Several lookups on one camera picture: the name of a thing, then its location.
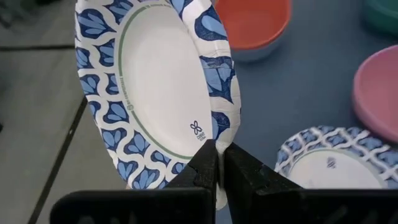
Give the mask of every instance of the pink bowl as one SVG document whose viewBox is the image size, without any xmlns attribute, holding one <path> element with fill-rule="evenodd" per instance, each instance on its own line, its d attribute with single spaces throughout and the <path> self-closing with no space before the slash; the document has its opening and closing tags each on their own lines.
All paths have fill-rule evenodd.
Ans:
<svg viewBox="0 0 398 224">
<path fill-rule="evenodd" d="M 353 104 L 369 129 L 398 142 L 398 45 L 362 63 L 354 78 Z"/>
</svg>

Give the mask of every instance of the orange bowl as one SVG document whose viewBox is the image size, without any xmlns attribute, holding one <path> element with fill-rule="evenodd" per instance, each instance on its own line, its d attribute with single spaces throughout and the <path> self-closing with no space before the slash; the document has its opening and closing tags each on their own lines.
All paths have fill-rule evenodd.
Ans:
<svg viewBox="0 0 398 224">
<path fill-rule="evenodd" d="M 290 0 L 218 0 L 216 11 L 225 27 L 232 49 L 263 47 L 289 23 Z"/>
</svg>

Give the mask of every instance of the green bowl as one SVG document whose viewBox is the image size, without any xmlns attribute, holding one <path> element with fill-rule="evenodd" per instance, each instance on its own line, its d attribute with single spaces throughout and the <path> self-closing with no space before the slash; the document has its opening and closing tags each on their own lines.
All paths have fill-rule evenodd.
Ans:
<svg viewBox="0 0 398 224">
<path fill-rule="evenodd" d="M 364 0 L 363 10 L 372 27 L 398 36 L 398 0 Z"/>
</svg>

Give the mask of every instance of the plate logo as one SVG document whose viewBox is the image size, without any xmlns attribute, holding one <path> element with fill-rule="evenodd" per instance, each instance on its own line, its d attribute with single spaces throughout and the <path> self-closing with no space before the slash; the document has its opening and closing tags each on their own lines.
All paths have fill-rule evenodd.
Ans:
<svg viewBox="0 0 398 224">
<path fill-rule="evenodd" d="M 328 157 L 328 159 L 326 160 L 327 163 L 327 167 L 331 168 L 331 169 L 335 169 L 336 168 L 336 159 L 333 157 Z"/>
<path fill-rule="evenodd" d="M 202 131 L 202 128 L 199 127 L 198 121 L 193 121 L 193 123 L 190 126 L 193 129 L 193 133 L 195 133 L 199 141 L 206 139 L 206 134 L 205 132 Z"/>
</svg>

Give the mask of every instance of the green circular line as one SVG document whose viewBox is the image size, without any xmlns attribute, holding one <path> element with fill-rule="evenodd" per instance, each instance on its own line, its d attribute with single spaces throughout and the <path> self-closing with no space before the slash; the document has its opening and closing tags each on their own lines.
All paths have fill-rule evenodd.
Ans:
<svg viewBox="0 0 398 224">
<path fill-rule="evenodd" d="M 139 13 L 145 11 L 145 10 L 148 9 L 148 8 L 149 8 L 149 7 L 144 6 L 144 7 L 140 8 L 140 9 L 138 9 L 133 15 L 131 15 L 131 17 L 130 17 L 129 20 L 127 21 L 126 25 L 123 27 L 123 31 L 122 31 L 121 38 L 120 38 L 119 52 L 118 52 L 118 55 L 119 55 L 118 69 L 119 69 L 119 76 L 120 76 L 120 77 L 123 76 L 123 73 L 122 73 L 122 60 L 121 60 L 121 58 L 122 58 L 123 42 L 124 42 L 124 38 L 125 38 L 125 36 L 126 36 L 127 28 L 130 26 L 132 20 L 133 20 L 134 18 L 136 18 L 137 15 L 138 15 Z M 145 132 L 145 134 L 150 138 L 150 140 L 152 140 L 156 145 L 158 145 L 158 146 L 159 146 L 161 149 L 163 149 L 165 152 L 167 152 L 167 153 L 169 153 L 169 154 L 171 154 L 171 155 L 173 155 L 173 156 L 175 156 L 175 157 L 181 158 L 181 159 L 191 159 L 191 158 L 193 157 L 193 156 L 182 156 L 182 155 L 180 155 L 180 154 L 177 154 L 177 153 L 175 153 L 175 152 L 172 152 L 172 151 L 166 149 L 166 147 L 164 147 L 164 146 L 161 145 L 159 142 L 157 142 L 157 141 L 148 133 L 148 131 L 145 129 L 144 125 L 142 125 L 142 123 L 139 121 L 139 119 L 138 119 L 136 113 L 134 112 L 134 110 L 131 110 L 130 112 L 132 113 L 134 119 L 137 121 L 137 123 L 138 123 L 138 125 L 140 126 L 140 128 Z"/>
</svg>

